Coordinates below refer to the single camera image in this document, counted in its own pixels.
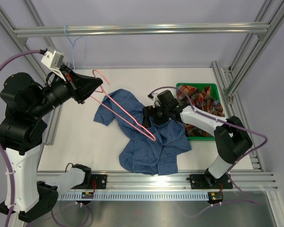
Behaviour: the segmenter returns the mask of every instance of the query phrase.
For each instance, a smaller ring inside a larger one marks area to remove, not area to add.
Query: black mounting bracket
[[[226,174],[217,179],[212,186],[206,181],[205,174],[191,174],[187,180],[190,181],[191,189],[221,189],[221,184],[223,184],[223,189],[233,188],[232,183]]]
[[[106,174],[92,174],[91,181],[89,185],[84,187],[84,189],[94,189],[92,182],[95,181],[97,184],[96,190],[106,189],[107,175]],[[80,186],[75,186],[72,189],[82,189]]]

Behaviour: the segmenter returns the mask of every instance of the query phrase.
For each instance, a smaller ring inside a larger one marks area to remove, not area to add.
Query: metal floor
[[[225,192],[225,201],[245,199],[240,192]],[[276,227],[265,193],[249,192],[261,203],[238,202],[213,207],[196,218],[189,218],[209,204],[205,201],[94,201],[88,205],[92,216],[86,227]],[[79,226],[86,210],[79,206],[63,207],[59,201],[54,208],[56,219],[65,226]],[[57,226],[50,213],[33,222],[34,227]]]

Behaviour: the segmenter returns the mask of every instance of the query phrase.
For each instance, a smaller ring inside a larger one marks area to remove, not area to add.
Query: cable tie
[[[13,171],[13,172],[8,172],[8,171],[6,171],[5,172],[5,175],[12,175],[12,174],[15,174],[16,172],[15,172],[15,170]]]
[[[8,209],[10,209],[11,207],[14,207],[16,205],[16,203],[14,203],[14,204],[9,204],[9,205],[7,205],[7,207],[8,207]]]

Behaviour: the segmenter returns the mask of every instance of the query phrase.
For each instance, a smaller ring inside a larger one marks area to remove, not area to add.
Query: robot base
[[[191,189],[221,189],[221,184],[223,184],[223,189],[233,188],[232,183],[226,174],[217,179],[212,186],[206,181],[205,174],[191,174],[187,180],[190,181]]]

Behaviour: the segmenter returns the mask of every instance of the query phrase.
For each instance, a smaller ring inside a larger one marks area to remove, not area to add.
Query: pink clothes hanger
[[[107,84],[110,84],[108,79],[98,70],[93,70],[93,75],[95,78],[95,72],[99,73],[103,79],[107,82]],[[133,124],[131,124],[128,120],[126,120],[125,118],[121,117],[119,114],[117,114],[115,111],[113,111],[112,109],[110,109],[108,106],[104,105],[101,101],[99,101],[98,99],[96,99],[93,96],[90,96],[91,98],[93,98],[94,100],[96,100],[98,103],[100,103],[102,106],[104,106],[106,109],[108,109],[109,111],[113,112],[115,115],[117,115],[118,117],[120,117],[123,121],[125,121],[126,123],[128,123],[129,125],[131,125],[133,128],[135,128],[137,131],[141,132],[143,135],[145,135],[147,138],[149,138],[152,141],[156,141],[156,137],[150,132],[148,131],[144,126],[140,125],[137,120],[130,115],[130,113],[128,113],[123,107],[121,107],[111,96],[109,96],[109,94],[104,90],[103,86],[100,85],[101,91],[95,91],[98,93],[104,93],[110,100],[112,100],[121,110],[123,110],[130,118],[132,118],[134,120],[134,122],[140,126],[141,128],[143,128],[148,134],[146,134],[145,132],[143,132],[142,130],[140,130],[139,128],[137,128],[136,126],[134,126]]]

